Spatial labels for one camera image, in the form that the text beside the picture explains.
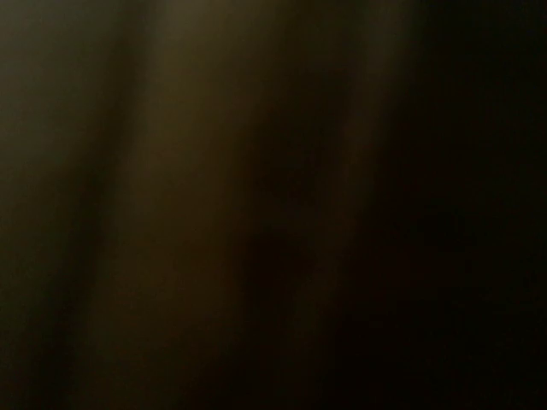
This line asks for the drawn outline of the brown paper bag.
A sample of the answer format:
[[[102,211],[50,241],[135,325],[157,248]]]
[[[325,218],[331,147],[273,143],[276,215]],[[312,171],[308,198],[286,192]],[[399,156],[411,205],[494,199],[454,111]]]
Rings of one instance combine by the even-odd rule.
[[[4,409],[543,409],[543,1],[4,1]]]

